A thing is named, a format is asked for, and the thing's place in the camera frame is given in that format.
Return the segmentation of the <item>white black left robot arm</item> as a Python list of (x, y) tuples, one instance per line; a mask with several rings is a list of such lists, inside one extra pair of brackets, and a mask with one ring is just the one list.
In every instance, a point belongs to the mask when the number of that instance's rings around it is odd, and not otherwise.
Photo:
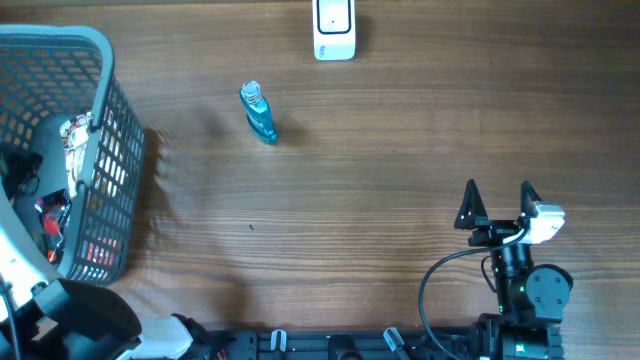
[(4, 359), (215, 359), (225, 348), (192, 318), (140, 318), (102, 282), (121, 265), (131, 221), (118, 206), (81, 186), (71, 208), (69, 279), (40, 254), (1, 198), (1, 339)]

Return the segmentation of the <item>white brown cookie bag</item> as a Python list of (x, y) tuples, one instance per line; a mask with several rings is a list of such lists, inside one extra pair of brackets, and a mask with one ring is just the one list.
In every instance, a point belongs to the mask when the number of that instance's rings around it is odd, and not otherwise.
[(92, 120), (93, 115), (88, 112), (70, 118), (60, 126), (59, 132), (64, 150), (68, 192), (71, 198), (77, 196), (76, 184), (80, 180), (89, 141), (89, 124)]

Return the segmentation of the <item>blue mouthwash bottle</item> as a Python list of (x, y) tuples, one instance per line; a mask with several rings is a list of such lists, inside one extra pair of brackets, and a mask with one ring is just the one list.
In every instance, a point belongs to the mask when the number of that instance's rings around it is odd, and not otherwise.
[(262, 94), (260, 84), (254, 80), (247, 81), (242, 85), (239, 94), (250, 128), (263, 142), (275, 144), (278, 135), (271, 108)]

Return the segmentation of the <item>black red snack wrapper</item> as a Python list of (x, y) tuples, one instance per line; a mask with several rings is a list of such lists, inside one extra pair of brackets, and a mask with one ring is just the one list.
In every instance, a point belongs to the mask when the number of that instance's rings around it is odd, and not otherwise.
[(64, 254), (64, 232), (72, 209), (71, 197), (66, 189), (60, 189), (38, 198), (34, 207), (47, 241), (46, 258), (50, 264), (57, 265)]

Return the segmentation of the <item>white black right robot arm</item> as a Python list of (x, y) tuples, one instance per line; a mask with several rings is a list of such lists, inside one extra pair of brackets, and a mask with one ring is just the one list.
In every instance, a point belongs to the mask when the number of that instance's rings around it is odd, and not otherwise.
[(552, 239), (564, 224), (563, 208), (543, 201), (528, 182), (521, 185), (514, 220), (491, 220), (475, 181), (466, 183), (454, 227), (469, 230), (469, 245), (488, 252), (499, 306), (497, 314), (483, 314), (471, 327), (471, 359), (563, 357), (557, 325), (573, 278), (556, 265), (536, 265), (531, 248)]

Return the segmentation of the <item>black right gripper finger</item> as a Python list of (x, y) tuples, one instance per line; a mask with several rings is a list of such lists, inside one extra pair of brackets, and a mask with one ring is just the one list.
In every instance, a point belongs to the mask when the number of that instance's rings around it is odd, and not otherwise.
[(466, 183), (463, 201), (454, 221), (458, 230), (474, 230), (488, 225), (488, 214), (474, 179)]
[(541, 201), (541, 197), (533, 186), (528, 181), (524, 181), (521, 184), (521, 216), (534, 217), (537, 214), (536, 205)]

